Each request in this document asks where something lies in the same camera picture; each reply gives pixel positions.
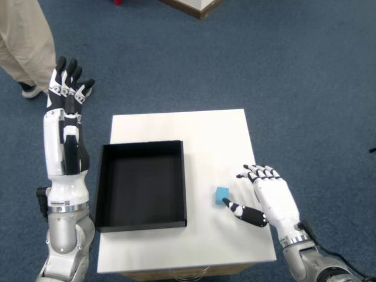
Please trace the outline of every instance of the blue block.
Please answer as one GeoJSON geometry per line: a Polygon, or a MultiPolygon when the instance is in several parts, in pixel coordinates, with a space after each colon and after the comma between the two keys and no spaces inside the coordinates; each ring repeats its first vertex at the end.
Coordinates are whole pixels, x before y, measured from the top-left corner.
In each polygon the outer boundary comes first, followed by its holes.
{"type": "Polygon", "coordinates": [[[217,187],[217,192],[216,192],[216,204],[222,204],[223,198],[229,198],[229,188],[225,187],[217,187]]]}

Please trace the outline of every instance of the beige pants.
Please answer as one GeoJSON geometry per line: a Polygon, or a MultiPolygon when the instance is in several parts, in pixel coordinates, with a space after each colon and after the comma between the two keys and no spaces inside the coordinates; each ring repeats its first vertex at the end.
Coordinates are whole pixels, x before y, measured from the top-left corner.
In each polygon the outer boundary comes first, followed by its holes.
{"type": "Polygon", "coordinates": [[[15,81],[48,93],[55,46],[37,0],[0,0],[0,66],[15,81]]]}

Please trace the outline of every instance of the white tabletop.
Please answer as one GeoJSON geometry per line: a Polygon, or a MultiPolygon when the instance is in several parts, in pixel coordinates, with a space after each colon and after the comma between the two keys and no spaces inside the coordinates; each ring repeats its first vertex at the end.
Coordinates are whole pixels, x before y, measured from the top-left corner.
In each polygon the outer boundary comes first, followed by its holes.
{"type": "Polygon", "coordinates": [[[259,228],[215,204],[217,186],[237,203],[261,209],[250,183],[254,164],[243,109],[116,115],[111,143],[182,140],[187,227],[101,233],[98,272],[246,264],[276,259],[269,226],[259,228]]]}

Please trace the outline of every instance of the black tray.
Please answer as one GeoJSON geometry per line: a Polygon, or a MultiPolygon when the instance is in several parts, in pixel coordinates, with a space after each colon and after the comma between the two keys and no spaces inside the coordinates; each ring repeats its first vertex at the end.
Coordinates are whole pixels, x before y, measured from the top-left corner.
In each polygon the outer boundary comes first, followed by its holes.
{"type": "Polygon", "coordinates": [[[183,142],[103,145],[94,222],[101,232],[187,226],[183,142]]]}

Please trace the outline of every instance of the black cable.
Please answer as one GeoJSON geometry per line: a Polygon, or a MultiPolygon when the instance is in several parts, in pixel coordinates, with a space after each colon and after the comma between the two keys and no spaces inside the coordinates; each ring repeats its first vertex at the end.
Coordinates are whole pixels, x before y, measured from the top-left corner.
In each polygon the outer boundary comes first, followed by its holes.
{"type": "Polygon", "coordinates": [[[310,236],[310,238],[312,239],[312,241],[320,248],[322,249],[324,252],[326,252],[327,254],[330,254],[332,256],[336,256],[336,257],[339,257],[345,264],[347,264],[348,267],[350,267],[351,269],[353,269],[356,273],[358,273],[360,276],[364,277],[363,279],[363,282],[366,282],[366,281],[376,281],[375,277],[369,277],[368,275],[364,274],[363,272],[359,271],[355,266],[353,266],[346,258],[344,258],[344,256],[342,256],[341,254],[339,253],[336,253],[334,251],[331,251],[331,250],[328,250],[327,248],[323,247],[318,241],[317,241],[317,238],[315,236],[315,234],[313,233],[310,225],[308,224],[308,222],[306,220],[302,220],[301,222],[299,222],[298,224],[298,227],[299,229],[303,229],[307,234],[308,236],[310,236]]]}

